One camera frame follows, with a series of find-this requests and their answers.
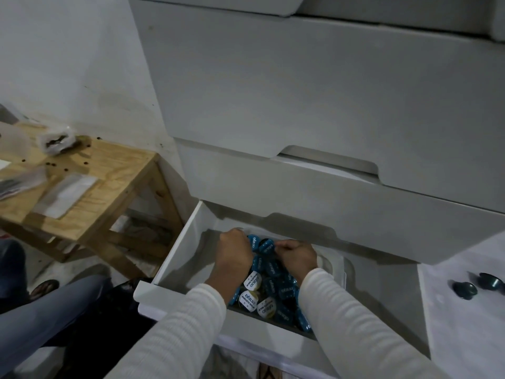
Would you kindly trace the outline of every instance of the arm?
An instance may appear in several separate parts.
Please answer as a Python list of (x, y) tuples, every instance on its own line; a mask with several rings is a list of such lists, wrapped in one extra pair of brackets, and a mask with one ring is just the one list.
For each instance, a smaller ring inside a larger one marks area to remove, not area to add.
[(237, 229), (222, 233), (209, 279), (189, 291), (177, 309), (149, 330), (106, 378), (198, 378), (223, 326), (226, 303), (252, 263), (244, 233)]
[(285, 266), (301, 284), (300, 308), (341, 377), (448, 377), (330, 274), (317, 268), (312, 246), (298, 241), (280, 241), (276, 246)]

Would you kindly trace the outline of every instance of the person's left hand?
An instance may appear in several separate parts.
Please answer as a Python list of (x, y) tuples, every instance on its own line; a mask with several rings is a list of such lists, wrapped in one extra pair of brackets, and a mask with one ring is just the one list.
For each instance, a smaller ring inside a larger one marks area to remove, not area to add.
[(219, 235), (216, 262), (205, 283), (221, 294), (225, 304), (247, 278), (253, 263), (252, 252), (249, 239), (242, 230), (231, 229)]

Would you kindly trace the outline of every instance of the pile of coffee capsules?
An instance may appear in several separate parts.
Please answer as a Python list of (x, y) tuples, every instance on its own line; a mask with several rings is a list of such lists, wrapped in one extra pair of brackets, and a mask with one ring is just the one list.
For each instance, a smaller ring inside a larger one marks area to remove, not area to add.
[(274, 241), (260, 240), (256, 235), (248, 235), (248, 238), (255, 252), (253, 265), (228, 305), (311, 332), (311, 326), (298, 305), (296, 279), (275, 258)]

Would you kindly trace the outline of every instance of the ribbed white sweater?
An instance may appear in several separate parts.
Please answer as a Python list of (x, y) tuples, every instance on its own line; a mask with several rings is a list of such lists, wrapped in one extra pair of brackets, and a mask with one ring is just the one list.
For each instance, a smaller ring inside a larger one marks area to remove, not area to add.
[[(300, 288), (300, 307), (321, 348), (342, 378), (447, 378), (340, 287), (323, 269)], [(159, 321), (106, 379), (196, 379), (218, 336), (226, 305), (211, 286), (192, 289)]]

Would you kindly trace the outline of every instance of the person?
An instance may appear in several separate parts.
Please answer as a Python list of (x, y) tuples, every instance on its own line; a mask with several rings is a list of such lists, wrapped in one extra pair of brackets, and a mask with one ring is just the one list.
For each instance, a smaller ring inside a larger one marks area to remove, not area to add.
[[(278, 241), (276, 253), (298, 281), (300, 308), (342, 378), (448, 377), (318, 268), (311, 245)], [(106, 378), (198, 378), (224, 323), (226, 304), (252, 262), (249, 240), (241, 230), (222, 233), (207, 281), (190, 290)]]
[(14, 239), (0, 239), (0, 377), (71, 324), (112, 287), (92, 275), (60, 287), (49, 280), (27, 292), (25, 252)]

